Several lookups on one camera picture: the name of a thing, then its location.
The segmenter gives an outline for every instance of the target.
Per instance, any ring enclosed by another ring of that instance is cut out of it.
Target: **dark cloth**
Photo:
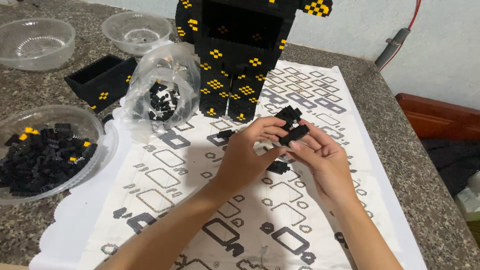
[[[432,139],[421,142],[452,197],[467,186],[471,175],[480,171],[480,141]]]

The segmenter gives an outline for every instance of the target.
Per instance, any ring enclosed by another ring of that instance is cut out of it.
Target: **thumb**
[[[285,154],[287,151],[287,149],[285,147],[275,147],[275,148],[272,148],[270,150],[268,150],[268,152],[266,152],[265,154],[261,155],[262,157],[262,162],[264,166],[268,167],[270,164],[272,164],[272,162],[274,162],[278,157],[280,157],[281,155]]]
[[[295,141],[290,141],[288,145],[293,152],[297,154],[297,156],[310,164],[312,168],[317,169],[319,164],[322,162],[322,158],[317,156],[315,152],[310,149],[310,147]]]

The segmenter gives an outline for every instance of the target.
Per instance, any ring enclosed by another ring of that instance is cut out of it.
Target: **hand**
[[[273,116],[262,117],[230,137],[222,164],[211,182],[221,185],[222,189],[232,194],[248,187],[276,158],[286,152],[284,147],[276,147],[258,156],[253,145],[258,140],[278,142],[276,135],[284,137],[288,134],[280,128],[285,124],[284,120]]]
[[[305,164],[317,182],[320,198],[336,209],[345,203],[359,203],[348,167],[347,154],[328,134],[302,119],[310,132],[301,140],[306,143],[290,142],[294,152],[287,156]]]

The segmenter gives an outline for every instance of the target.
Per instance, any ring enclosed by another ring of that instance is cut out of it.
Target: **bag of bricks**
[[[145,54],[129,79],[125,103],[115,118],[140,137],[161,135],[185,124],[198,110],[198,61],[193,45],[186,42]]]

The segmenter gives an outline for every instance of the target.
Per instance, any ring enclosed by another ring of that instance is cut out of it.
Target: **gray pipe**
[[[402,28],[400,31],[395,35],[393,39],[389,38],[386,40],[386,43],[388,43],[387,47],[385,50],[380,54],[378,59],[375,61],[375,65],[380,69],[387,63],[387,61],[392,57],[392,55],[396,52],[400,44],[402,44],[403,41],[407,38],[407,36],[410,34],[410,29],[408,28]]]

